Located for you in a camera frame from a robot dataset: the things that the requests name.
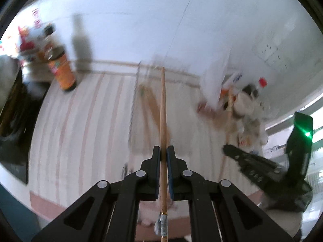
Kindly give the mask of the wall power outlet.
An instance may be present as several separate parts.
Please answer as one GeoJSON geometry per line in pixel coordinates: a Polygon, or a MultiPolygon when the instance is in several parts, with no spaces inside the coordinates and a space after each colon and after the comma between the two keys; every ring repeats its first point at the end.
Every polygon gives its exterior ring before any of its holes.
{"type": "Polygon", "coordinates": [[[252,52],[269,68],[276,72],[287,72],[290,67],[288,58],[269,38],[258,38],[252,46],[252,52]]]}

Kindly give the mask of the colourful wall sticker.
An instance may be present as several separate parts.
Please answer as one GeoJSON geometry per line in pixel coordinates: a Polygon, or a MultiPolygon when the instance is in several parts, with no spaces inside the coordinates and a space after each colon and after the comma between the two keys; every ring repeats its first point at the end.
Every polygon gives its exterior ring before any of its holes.
{"type": "Polygon", "coordinates": [[[16,58],[23,64],[45,63],[45,27],[39,7],[24,8],[1,37],[1,55],[16,58]]]}

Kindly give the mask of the clear plastic organizer tray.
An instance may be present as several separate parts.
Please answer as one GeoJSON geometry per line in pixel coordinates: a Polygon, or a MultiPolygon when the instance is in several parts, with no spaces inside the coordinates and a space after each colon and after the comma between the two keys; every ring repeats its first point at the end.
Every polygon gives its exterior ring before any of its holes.
{"type": "Polygon", "coordinates": [[[184,71],[157,65],[137,67],[131,107],[128,145],[133,155],[147,155],[160,144],[161,86],[166,88],[167,144],[174,146],[177,155],[190,156],[198,141],[193,128],[199,99],[199,77],[184,71]]]}

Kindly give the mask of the soy sauce bottle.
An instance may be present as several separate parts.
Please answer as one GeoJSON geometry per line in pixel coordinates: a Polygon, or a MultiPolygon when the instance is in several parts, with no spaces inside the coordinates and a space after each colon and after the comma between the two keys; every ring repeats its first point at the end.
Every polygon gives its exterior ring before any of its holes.
{"type": "Polygon", "coordinates": [[[48,67],[56,78],[60,89],[63,91],[72,91],[77,86],[77,80],[69,65],[69,61],[65,52],[65,47],[55,32],[53,24],[48,24],[44,30],[45,36],[45,54],[48,67]]]}

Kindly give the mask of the wooden chopstick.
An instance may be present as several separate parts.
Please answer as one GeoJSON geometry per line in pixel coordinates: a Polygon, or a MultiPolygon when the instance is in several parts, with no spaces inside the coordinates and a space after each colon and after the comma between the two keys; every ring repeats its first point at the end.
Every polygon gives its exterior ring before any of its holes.
{"type": "Polygon", "coordinates": [[[161,72],[161,97],[160,97],[160,231],[161,241],[168,241],[168,173],[167,173],[167,125],[166,125],[166,88],[165,88],[165,68],[161,72]]]}

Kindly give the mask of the white plastic bag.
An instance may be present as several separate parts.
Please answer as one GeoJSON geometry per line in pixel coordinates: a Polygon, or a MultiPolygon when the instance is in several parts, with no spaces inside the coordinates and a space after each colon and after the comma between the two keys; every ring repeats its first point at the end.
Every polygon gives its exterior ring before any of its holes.
{"type": "Polygon", "coordinates": [[[242,77],[241,71],[229,68],[230,54],[229,50],[217,53],[211,66],[200,77],[200,89],[206,106],[213,110],[220,106],[221,92],[224,90],[225,94],[242,77]]]}

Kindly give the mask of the striped cat pattern mat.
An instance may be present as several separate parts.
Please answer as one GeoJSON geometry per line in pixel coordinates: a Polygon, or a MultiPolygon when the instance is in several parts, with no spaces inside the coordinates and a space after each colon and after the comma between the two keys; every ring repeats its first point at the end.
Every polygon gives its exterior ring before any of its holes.
{"type": "MultiPolygon", "coordinates": [[[[53,220],[98,181],[120,181],[152,155],[133,155],[128,145],[135,77],[81,73],[71,92],[52,82],[29,152],[29,196],[35,213],[53,220]]],[[[258,202],[259,189],[235,161],[223,157],[223,130],[198,115],[200,100],[201,94],[194,109],[198,141],[190,156],[176,156],[204,178],[228,179],[258,202]]]]}

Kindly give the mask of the red cap bottle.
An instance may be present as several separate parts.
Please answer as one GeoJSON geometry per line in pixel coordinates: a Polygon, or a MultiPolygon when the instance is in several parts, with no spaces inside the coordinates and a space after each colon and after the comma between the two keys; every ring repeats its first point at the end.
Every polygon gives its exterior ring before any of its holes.
{"type": "Polygon", "coordinates": [[[258,82],[248,84],[242,91],[251,97],[251,99],[257,99],[260,92],[267,86],[267,80],[264,77],[259,78],[258,82]]]}

